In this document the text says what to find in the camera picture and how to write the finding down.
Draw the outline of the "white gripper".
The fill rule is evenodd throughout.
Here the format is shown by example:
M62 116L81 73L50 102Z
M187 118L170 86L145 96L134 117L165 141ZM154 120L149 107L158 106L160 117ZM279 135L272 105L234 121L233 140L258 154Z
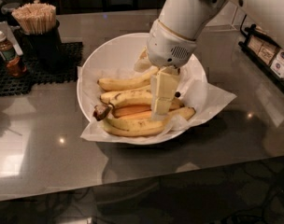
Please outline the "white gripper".
M177 36L156 20L149 31L146 46L140 52L134 70L139 73L149 69L159 71L150 79L151 118L163 119L171 107L178 88L179 67L185 65L191 58L196 42Z

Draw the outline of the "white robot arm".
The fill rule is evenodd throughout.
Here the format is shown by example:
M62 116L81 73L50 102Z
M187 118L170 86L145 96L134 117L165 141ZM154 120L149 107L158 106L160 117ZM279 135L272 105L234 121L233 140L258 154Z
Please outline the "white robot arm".
M149 64L160 68L151 81L152 117L163 119L179 83L179 69L191 58L198 36L226 3L241 8L284 50L284 0L166 0L146 43Z

